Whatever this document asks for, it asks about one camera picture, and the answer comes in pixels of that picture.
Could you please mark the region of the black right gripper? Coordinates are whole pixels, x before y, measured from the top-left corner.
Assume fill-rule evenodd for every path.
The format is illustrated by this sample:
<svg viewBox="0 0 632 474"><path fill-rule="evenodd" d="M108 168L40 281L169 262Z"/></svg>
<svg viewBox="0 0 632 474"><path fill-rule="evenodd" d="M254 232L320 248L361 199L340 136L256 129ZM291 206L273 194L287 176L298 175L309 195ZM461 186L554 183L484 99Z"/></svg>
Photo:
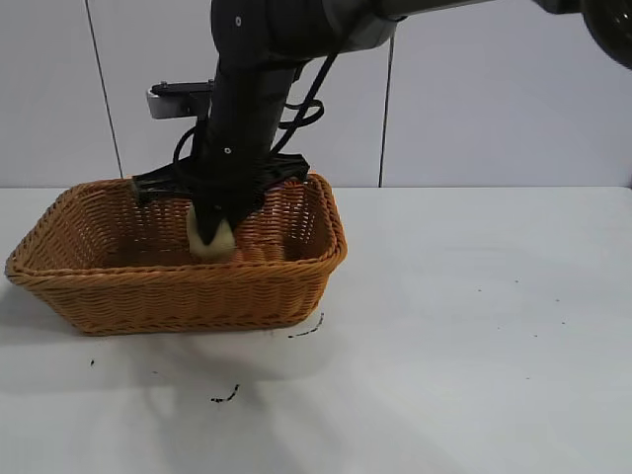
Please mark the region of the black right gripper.
<svg viewBox="0 0 632 474"><path fill-rule="evenodd" d="M265 167L289 89L310 56L278 50L255 64L221 56L205 82L161 82L146 92L154 119L191 117L191 153L132 178L142 203L188 198L203 246L234 246L234 231L263 204Z"/></svg>

